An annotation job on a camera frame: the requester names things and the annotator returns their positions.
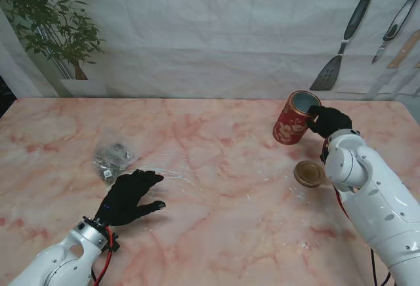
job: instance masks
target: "plastic bag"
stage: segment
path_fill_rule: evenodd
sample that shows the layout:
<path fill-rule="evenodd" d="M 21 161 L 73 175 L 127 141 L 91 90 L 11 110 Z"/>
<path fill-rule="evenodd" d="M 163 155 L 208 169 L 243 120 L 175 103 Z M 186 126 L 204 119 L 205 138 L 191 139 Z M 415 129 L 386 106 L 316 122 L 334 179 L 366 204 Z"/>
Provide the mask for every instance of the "plastic bag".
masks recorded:
<path fill-rule="evenodd" d="M 129 143 L 116 133 L 102 134 L 93 154 L 93 163 L 99 176 L 111 186 L 138 156 L 127 145 Z"/>

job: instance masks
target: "slotted spatula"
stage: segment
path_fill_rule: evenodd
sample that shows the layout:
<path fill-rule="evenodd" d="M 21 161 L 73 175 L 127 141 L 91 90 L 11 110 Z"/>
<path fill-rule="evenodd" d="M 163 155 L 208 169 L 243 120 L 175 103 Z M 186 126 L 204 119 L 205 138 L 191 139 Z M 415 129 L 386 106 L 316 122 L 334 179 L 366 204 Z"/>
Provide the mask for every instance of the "slotted spatula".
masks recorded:
<path fill-rule="evenodd" d="M 312 86 L 309 88 L 312 91 L 330 91 L 340 72 L 341 59 L 344 55 L 344 49 L 350 38 L 356 32 L 360 22 L 362 21 L 363 16 L 365 15 L 366 9 L 368 9 L 369 3 L 371 0 L 360 0 L 357 4 L 356 9 L 353 12 L 350 21 L 347 24 L 346 31 L 344 32 L 343 41 L 341 41 L 341 47 L 336 56 L 334 56 L 327 65 L 321 70 L 315 79 Z"/>

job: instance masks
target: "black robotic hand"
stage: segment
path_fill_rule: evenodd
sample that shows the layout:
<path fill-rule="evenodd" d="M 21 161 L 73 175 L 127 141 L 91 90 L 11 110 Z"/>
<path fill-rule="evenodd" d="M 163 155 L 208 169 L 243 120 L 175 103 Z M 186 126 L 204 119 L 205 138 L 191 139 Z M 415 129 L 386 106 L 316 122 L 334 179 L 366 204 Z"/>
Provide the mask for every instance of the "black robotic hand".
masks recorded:
<path fill-rule="evenodd" d="M 316 122 L 308 120 L 309 129 L 324 138 L 341 129 L 352 129 L 352 120 L 337 109 L 311 106 L 308 112 L 313 116 L 318 116 Z"/>
<path fill-rule="evenodd" d="M 94 219 L 104 226 L 122 226 L 165 208 L 166 204 L 162 201 L 137 206 L 140 198 L 162 180 L 163 177 L 154 171 L 136 170 L 132 174 L 119 176 L 100 204 Z"/>

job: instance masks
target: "pink marble surface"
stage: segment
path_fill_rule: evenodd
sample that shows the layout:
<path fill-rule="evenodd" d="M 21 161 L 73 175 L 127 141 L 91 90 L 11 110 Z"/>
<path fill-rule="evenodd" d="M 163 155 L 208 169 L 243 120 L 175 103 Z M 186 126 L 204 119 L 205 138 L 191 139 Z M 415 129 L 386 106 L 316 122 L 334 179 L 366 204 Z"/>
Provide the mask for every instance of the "pink marble surface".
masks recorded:
<path fill-rule="evenodd" d="M 420 129 L 397 102 L 325 102 L 419 196 Z M 333 189 L 300 186 L 315 159 L 307 132 L 282 146 L 272 128 L 283 100 L 22 99 L 0 120 L 0 284 L 60 241 L 106 195 L 91 156 L 103 129 L 165 180 L 144 202 L 167 208 L 115 228 L 121 249 L 103 286 L 373 285 L 369 249 Z M 100 271 L 100 257 L 95 270 Z M 386 269 L 377 261 L 379 279 Z"/>

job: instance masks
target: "red can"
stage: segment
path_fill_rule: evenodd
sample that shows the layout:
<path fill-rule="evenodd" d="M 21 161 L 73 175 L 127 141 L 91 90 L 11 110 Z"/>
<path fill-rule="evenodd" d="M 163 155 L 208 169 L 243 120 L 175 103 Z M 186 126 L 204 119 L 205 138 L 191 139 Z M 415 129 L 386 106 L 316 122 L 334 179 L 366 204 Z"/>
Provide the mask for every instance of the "red can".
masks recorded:
<path fill-rule="evenodd" d="M 274 138 L 285 145 L 294 145 L 301 140 L 308 127 L 306 122 L 313 117 L 309 107 L 321 106 L 321 100 L 308 91 L 295 91 L 286 101 L 273 128 Z"/>

